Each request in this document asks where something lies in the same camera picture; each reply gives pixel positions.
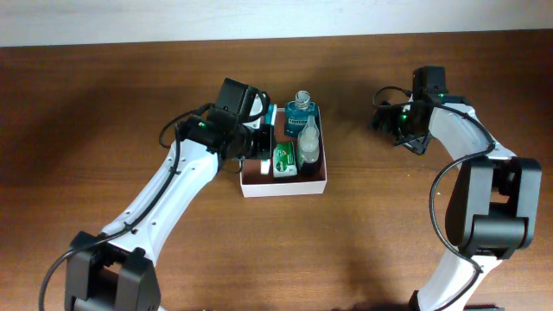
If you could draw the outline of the green toothpaste box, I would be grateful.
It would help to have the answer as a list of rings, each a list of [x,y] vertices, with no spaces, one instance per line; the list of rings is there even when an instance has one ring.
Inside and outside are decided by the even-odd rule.
[[[264,138],[265,146],[263,147],[264,159],[260,162],[260,173],[267,175],[270,172],[270,164],[275,148],[275,122],[277,117],[277,105],[270,104],[268,112],[264,115]]]

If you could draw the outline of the green white soap packet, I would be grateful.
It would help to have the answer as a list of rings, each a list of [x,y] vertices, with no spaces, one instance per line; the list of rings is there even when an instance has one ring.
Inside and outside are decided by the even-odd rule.
[[[277,144],[273,152],[272,165],[275,178],[297,175],[296,149],[292,142]]]

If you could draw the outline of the blue mouthwash bottle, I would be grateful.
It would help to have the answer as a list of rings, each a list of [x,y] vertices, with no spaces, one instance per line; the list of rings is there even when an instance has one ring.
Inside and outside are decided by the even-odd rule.
[[[319,107],[311,100],[309,92],[298,91],[295,99],[284,107],[284,134],[296,138],[310,116],[318,118]]]

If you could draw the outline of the clear pump soap bottle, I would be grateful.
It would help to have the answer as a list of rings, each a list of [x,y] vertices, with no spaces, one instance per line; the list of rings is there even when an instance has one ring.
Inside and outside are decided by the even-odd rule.
[[[312,176],[319,171],[320,131],[314,116],[309,116],[297,137],[297,164],[302,175]]]

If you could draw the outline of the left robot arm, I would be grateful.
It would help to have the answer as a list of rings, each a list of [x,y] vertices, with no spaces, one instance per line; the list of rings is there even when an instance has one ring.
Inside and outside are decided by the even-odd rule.
[[[66,310],[161,309],[156,263],[187,207],[229,160],[264,160],[274,127],[261,123],[270,97],[225,79],[215,103],[169,123],[175,140],[163,164],[134,201],[99,235],[80,232],[70,244]]]

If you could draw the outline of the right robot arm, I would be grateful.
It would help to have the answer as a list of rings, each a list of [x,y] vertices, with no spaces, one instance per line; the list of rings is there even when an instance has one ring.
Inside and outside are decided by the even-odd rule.
[[[542,169],[499,143],[466,97],[449,93],[444,67],[419,67],[412,78],[407,101],[376,105],[371,127],[420,156],[435,139],[452,161],[429,190],[431,225],[446,251],[408,307],[464,310],[484,278],[533,241]]]

